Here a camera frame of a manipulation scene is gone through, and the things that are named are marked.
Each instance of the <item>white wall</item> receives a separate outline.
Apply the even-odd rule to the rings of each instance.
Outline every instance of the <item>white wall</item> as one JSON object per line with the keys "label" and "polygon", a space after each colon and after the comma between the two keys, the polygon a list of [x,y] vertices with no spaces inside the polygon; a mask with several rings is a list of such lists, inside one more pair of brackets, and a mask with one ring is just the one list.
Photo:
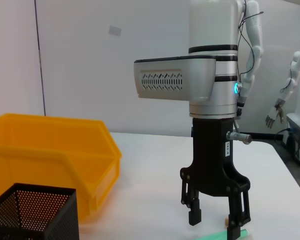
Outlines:
{"label": "white wall", "polygon": [[0,115],[42,115],[34,0],[0,0]]}
{"label": "white wall", "polygon": [[[300,6],[259,3],[264,56],[240,125],[276,133],[283,126],[268,130],[265,118],[300,47]],[[188,103],[138,99],[133,73],[134,60],[187,55],[188,0],[37,0],[37,11],[48,115],[100,119],[114,132],[189,136]],[[109,35],[110,26],[121,36]],[[249,51],[242,41],[241,72]]]}

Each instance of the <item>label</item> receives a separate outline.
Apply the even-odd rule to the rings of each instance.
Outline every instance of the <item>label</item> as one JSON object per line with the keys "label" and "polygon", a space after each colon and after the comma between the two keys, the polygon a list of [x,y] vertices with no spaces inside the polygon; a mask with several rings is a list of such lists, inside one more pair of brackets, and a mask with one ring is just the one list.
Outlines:
{"label": "label", "polygon": [[230,156],[230,142],[229,142],[229,141],[227,141],[227,142],[225,143],[225,156],[226,156],[226,157],[229,157],[229,156]]}

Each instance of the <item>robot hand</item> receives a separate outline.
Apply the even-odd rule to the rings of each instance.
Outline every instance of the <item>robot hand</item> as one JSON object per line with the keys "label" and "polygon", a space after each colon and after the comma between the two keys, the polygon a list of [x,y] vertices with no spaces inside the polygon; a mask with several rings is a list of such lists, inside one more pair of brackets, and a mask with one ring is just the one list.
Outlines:
{"label": "robot hand", "polygon": [[267,125],[268,128],[272,128],[272,125],[274,124],[275,120],[277,117],[280,116],[280,122],[281,124],[284,123],[284,111],[282,110],[281,107],[272,107],[268,113],[268,116],[265,119],[265,124]]}

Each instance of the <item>green object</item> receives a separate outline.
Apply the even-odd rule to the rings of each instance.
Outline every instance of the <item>green object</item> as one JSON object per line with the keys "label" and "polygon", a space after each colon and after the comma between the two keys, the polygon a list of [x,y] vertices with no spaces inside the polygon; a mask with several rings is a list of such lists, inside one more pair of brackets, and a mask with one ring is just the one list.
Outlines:
{"label": "green object", "polygon": [[[241,230],[241,238],[247,237],[248,231],[247,230]],[[211,234],[209,236],[204,236],[201,238],[198,238],[197,240],[227,240],[227,231]]]}

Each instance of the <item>blue led light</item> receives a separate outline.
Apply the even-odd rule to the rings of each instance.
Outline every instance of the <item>blue led light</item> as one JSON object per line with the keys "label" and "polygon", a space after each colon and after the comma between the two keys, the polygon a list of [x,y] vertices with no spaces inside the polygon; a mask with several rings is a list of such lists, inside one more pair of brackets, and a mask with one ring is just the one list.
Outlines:
{"label": "blue led light", "polygon": [[239,93],[239,84],[238,84],[238,83],[236,83],[236,84],[234,85],[234,93],[235,93],[235,94],[238,94],[238,93]]}

